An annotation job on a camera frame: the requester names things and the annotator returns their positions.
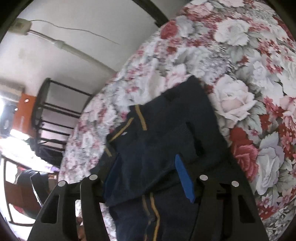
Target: bed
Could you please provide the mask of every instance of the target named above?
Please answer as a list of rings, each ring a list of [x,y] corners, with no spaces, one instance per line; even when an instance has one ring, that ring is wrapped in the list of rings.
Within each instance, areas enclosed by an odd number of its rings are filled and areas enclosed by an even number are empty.
[[[59,180],[74,183],[89,175],[130,105],[195,75],[250,182],[269,239],[278,240],[296,209],[295,50],[287,26],[264,1],[193,0],[86,106],[68,139]],[[108,209],[101,209],[116,240]]]

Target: orange panel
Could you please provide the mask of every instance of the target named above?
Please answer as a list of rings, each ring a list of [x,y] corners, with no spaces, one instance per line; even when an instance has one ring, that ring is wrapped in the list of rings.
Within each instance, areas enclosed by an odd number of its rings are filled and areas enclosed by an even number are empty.
[[[12,129],[20,131],[31,137],[35,137],[35,131],[31,128],[31,115],[35,104],[36,96],[22,94],[17,104],[17,111],[12,123]]]

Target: electrical wire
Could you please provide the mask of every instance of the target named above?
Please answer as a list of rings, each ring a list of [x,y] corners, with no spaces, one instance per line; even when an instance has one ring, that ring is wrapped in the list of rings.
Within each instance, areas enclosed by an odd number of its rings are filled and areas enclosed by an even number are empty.
[[[106,64],[104,64],[104,63],[98,61],[97,59],[91,57],[90,55],[88,55],[88,54],[86,54],[86,53],[84,53],[84,52],[82,52],[82,51],[80,51],[80,50],[78,50],[78,49],[76,49],[76,48],[74,48],[74,47],[72,47],[72,46],[66,44],[66,43],[65,43],[64,41],[62,41],[62,40],[59,40],[59,39],[53,39],[53,38],[51,38],[51,37],[49,37],[49,36],[47,36],[47,35],[45,35],[45,34],[42,34],[42,33],[36,32],[36,31],[34,31],[34,30],[31,30],[31,29],[28,31],[28,34],[32,34],[32,35],[35,35],[35,36],[37,36],[37,37],[39,37],[39,38],[45,39],[45,40],[47,40],[47,41],[53,43],[53,44],[54,44],[56,47],[58,47],[59,49],[63,49],[63,50],[65,50],[65,51],[67,51],[67,52],[69,52],[69,53],[71,53],[71,54],[74,54],[74,55],[76,55],[76,56],[78,56],[78,57],[80,57],[80,58],[82,58],[82,59],[84,59],[84,60],[86,60],[86,61],[92,63],[92,64],[98,65],[98,66],[100,66],[100,67],[103,66],[103,67],[107,68],[108,71],[110,71],[112,74],[115,73],[115,70],[113,70],[112,68],[110,68],[110,67],[107,66]]]
[[[104,39],[106,39],[106,40],[111,41],[112,43],[115,43],[115,44],[118,44],[118,45],[119,45],[119,43],[116,43],[116,42],[114,42],[114,41],[112,41],[112,40],[110,40],[110,39],[108,39],[108,38],[106,38],[106,37],[104,37],[104,36],[101,36],[101,35],[99,35],[99,34],[93,33],[92,31],[89,31],[89,30],[79,29],[79,28],[66,28],[66,27],[58,26],[58,25],[55,25],[55,24],[53,24],[53,23],[51,23],[51,22],[49,22],[49,21],[45,21],[45,20],[41,20],[41,19],[30,20],[30,22],[34,22],[34,21],[49,23],[49,24],[51,24],[52,26],[57,27],[57,28],[63,28],[63,29],[68,29],[68,30],[77,30],[77,31],[87,32],[87,33],[90,33],[90,34],[96,35],[96,36],[98,36],[98,37],[104,38]]]

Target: gold stripe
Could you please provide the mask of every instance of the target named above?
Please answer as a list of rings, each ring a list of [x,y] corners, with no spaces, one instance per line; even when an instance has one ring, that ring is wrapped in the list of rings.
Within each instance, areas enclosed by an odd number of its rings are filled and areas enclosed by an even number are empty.
[[[147,213],[147,216],[149,216],[149,215],[150,215],[150,212],[149,212],[148,207],[147,207],[147,203],[146,203],[145,195],[142,196],[142,202],[143,202],[144,210],[145,210],[145,212]]]
[[[160,225],[160,216],[159,216],[159,213],[157,211],[157,208],[155,206],[155,201],[154,201],[154,198],[153,198],[153,193],[150,193],[150,201],[151,201],[151,207],[157,217],[157,221],[156,221],[156,226],[155,226],[155,230],[154,230],[154,236],[153,236],[153,241],[156,241],[157,239],[157,233],[158,233],[158,230],[159,230],[159,225]]]
[[[147,130],[146,122],[145,122],[145,119],[144,119],[144,117],[143,117],[143,115],[142,115],[142,113],[140,111],[139,105],[135,105],[135,109],[136,109],[136,112],[137,112],[137,114],[138,114],[138,116],[140,118],[142,128],[143,128],[144,131],[146,131]]]
[[[114,141],[117,137],[119,137],[124,132],[124,130],[129,127],[132,121],[133,121],[133,117],[128,120],[126,125],[115,136],[113,136],[109,142]]]
[[[109,157],[112,156],[111,152],[109,151],[109,149],[108,149],[107,147],[105,148],[105,151],[106,151],[106,153],[107,153],[107,155],[108,155]]]
[[[148,207],[147,207],[145,195],[142,195],[142,203],[143,203],[143,208],[144,208],[147,216],[149,217],[150,216],[150,212],[149,212]],[[145,235],[144,235],[144,241],[147,241],[147,239],[148,239],[148,235],[147,235],[147,233],[145,233]]]

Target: wall outlet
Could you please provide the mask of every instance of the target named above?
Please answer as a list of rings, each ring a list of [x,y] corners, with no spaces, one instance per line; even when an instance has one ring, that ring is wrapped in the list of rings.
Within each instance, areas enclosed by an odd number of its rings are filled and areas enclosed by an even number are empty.
[[[19,35],[27,35],[31,26],[32,23],[30,21],[23,18],[17,18],[8,31]]]

